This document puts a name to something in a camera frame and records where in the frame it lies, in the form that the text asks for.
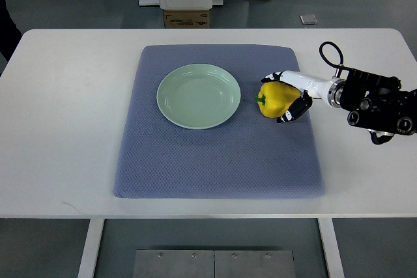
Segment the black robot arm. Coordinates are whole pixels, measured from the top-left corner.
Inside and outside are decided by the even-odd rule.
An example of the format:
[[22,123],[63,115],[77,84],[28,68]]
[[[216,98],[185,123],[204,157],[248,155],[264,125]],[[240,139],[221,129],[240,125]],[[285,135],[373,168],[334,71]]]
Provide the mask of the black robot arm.
[[333,42],[319,47],[323,61],[336,69],[335,83],[325,99],[349,112],[350,126],[366,129],[375,145],[387,143],[396,134],[416,133],[416,90],[402,91],[401,81],[364,72],[343,64],[343,53]]

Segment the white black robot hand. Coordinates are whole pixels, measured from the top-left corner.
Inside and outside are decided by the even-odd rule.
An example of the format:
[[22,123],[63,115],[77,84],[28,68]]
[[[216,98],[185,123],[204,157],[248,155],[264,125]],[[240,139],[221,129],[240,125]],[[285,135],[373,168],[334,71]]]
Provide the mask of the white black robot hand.
[[263,84],[271,81],[292,86],[300,92],[300,97],[289,106],[288,110],[281,117],[275,118],[278,123],[292,122],[300,118],[312,106],[314,99],[321,99],[332,107],[340,106],[337,96],[339,84],[342,83],[340,79],[333,78],[326,81],[286,70],[274,72],[261,80]]

